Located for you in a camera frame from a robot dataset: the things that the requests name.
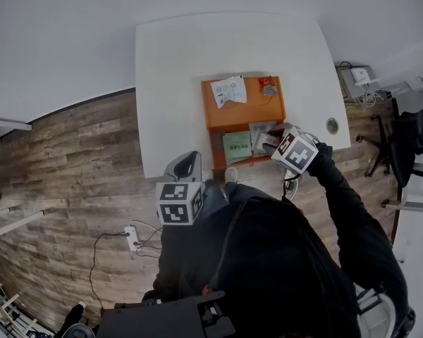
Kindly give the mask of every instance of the jeans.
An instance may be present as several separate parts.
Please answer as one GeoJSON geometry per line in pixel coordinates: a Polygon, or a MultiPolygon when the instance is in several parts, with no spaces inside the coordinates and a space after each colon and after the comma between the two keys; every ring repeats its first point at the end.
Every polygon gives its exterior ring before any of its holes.
{"type": "Polygon", "coordinates": [[[214,180],[209,179],[205,182],[204,207],[200,213],[201,219],[207,219],[213,213],[227,206],[229,203],[246,201],[255,196],[273,199],[272,196],[262,192],[261,190],[234,182],[227,183],[224,187],[224,191],[228,201],[214,180]]]}

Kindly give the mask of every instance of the white cube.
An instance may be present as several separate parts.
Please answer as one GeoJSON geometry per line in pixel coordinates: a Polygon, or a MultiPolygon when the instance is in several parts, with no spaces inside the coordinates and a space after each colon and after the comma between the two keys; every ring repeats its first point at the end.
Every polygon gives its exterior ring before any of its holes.
{"type": "Polygon", "coordinates": [[[157,183],[156,204],[162,225],[192,225],[204,205],[201,182],[157,183]]]}
{"type": "Polygon", "coordinates": [[[318,149],[313,140],[301,130],[292,127],[284,132],[284,138],[271,159],[286,169],[303,174],[317,154],[318,149]]]}

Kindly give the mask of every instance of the pants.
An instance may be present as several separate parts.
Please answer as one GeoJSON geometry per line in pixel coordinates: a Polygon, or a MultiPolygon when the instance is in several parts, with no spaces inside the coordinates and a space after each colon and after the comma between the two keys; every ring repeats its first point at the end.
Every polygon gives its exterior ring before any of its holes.
{"type": "Polygon", "coordinates": [[[66,333],[66,330],[80,321],[83,315],[83,311],[83,306],[80,304],[77,304],[75,307],[73,307],[69,314],[66,316],[63,327],[61,327],[58,333],[54,335],[54,338],[62,338],[63,334],[66,333]]]}
{"type": "Polygon", "coordinates": [[[245,201],[253,197],[269,198],[272,196],[247,185],[229,182],[224,187],[227,199],[219,189],[217,183],[210,179],[205,182],[204,207],[200,219],[207,219],[211,214],[228,205],[229,203],[245,201]]]}

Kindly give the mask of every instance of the green paper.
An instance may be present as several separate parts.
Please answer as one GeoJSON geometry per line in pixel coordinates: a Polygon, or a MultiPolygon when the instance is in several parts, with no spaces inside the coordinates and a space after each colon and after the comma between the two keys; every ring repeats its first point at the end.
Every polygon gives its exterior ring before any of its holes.
{"type": "Polygon", "coordinates": [[[223,135],[226,164],[234,164],[252,156],[251,133],[231,132],[223,135]]]}

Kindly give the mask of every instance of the black jacket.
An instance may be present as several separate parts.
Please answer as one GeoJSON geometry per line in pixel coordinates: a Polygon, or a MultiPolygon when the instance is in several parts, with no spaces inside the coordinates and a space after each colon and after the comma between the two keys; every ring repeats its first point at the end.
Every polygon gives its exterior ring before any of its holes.
{"type": "Polygon", "coordinates": [[[165,226],[145,299],[170,301],[212,284],[225,291],[239,337],[359,337],[356,282],[393,300],[398,328],[407,287],[387,237],[333,162],[317,160],[311,173],[326,188],[341,268],[292,203],[250,199],[191,227],[165,226]]]}

